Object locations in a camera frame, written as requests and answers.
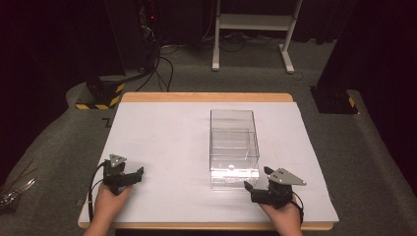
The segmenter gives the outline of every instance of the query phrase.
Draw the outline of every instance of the transparent acrylic container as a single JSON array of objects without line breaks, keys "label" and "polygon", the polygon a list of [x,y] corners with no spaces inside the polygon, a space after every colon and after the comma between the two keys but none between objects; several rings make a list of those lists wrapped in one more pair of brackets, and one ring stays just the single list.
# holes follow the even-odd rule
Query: transparent acrylic container
[{"label": "transparent acrylic container", "polygon": [[243,189],[245,180],[255,185],[259,156],[253,111],[211,111],[209,168],[213,189]]}]

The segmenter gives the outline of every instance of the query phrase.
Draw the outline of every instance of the white stand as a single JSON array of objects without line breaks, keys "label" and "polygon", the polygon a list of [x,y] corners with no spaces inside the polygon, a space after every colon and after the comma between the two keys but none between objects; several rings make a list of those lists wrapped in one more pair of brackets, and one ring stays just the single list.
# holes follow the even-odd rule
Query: white stand
[{"label": "white stand", "polygon": [[220,69],[219,34],[220,29],[235,30],[277,30],[287,31],[284,44],[279,44],[279,52],[289,74],[294,73],[294,67],[288,55],[288,46],[297,23],[298,13],[300,12],[303,0],[297,0],[294,12],[291,16],[271,16],[271,15],[243,15],[243,14],[220,14],[220,0],[217,0],[215,18],[215,37],[214,49],[212,54],[212,69]]}]

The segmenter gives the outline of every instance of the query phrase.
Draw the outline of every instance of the wooden table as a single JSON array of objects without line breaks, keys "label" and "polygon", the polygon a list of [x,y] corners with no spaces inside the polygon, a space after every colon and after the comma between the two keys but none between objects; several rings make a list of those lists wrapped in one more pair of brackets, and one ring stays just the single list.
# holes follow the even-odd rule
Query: wooden table
[{"label": "wooden table", "polygon": [[[304,178],[307,186],[294,187],[305,205],[302,229],[332,229],[338,217],[292,96],[287,93],[223,92],[124,94],[100,162],[108,159],[111,153],[122,155],[127,158],[126,173],[144,166],[145,174],[143,182],[135,185],[131,198],[112,227],[273,230],[264,212],[251,203],[246,190],[215,191],[209,187],[208,136],[209,110],[212,108],[254,110],[260,169],[263,165],[278,163],[284,166],[270,167],[289,168]],[[291,132],[284,135],[274,129],[281,132],[291,129]],[[299,142],[299,147],[288,147],[294,139]],[[102,178],[100,173],[95,181]],[[87,205],[80,214],[79,225],[89,225]]]}]

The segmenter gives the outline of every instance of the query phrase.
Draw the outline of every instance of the human hand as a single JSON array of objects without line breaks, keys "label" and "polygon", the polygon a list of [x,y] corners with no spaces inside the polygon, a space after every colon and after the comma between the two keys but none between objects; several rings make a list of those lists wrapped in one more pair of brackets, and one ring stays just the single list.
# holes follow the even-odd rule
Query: human hand
[{"label": "human hand", "polygon": [[267,214],[275,230],[281,236],[299,236],[301,232],[300,211],[293,204],[287,204],[281,208],[274,208],[260,204],[261,209]]},{"label": "human hand", "polygon": [[94,218],[84,235],[107,235],[113,219],[122,210],[132,189],[133,185],[128,186],[120,195],[115,196],[110,187],[101,183],[95,199]]}]

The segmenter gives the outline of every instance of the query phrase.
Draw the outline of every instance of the gray carpet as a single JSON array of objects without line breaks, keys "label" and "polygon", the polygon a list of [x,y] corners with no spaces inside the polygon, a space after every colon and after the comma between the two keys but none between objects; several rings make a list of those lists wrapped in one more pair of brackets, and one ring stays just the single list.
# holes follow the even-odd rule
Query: gray carpet
[{"label": "gray carpet", "polygon": [[[320,114],[310,95],[333,48],[292,42],[289,48],[296,73],[287,75],[276,44],[220,51],[220,70],[211,70],[211,50],[180,47],[163,55],[174,66],[171,91],[288,92],[301,110],[322,167],[340,222],[331,231],[305,235],[417,235],[417,201],[390,157],[369,117],[361,95],[350,90],[360,114]],[[233,50],[235,44],[222,43]],[[162,49],[162,54],[174,47]],[[167,81],[169,65],[158,72]],[[145,80],[126,84],[133,91]],[[84,85],[67,93],[69,108],[33,142],[9,176],[14,180],[30,164],[35,177],[15,213],[0,215],[0,235],[81,235],[77,225],[95,169],[110,129],[103,118],[113,110],[78,110],[75,102]],[[159,91],[156,77],[142,91]],[[141,235],[152,235],[151,232]]]}]

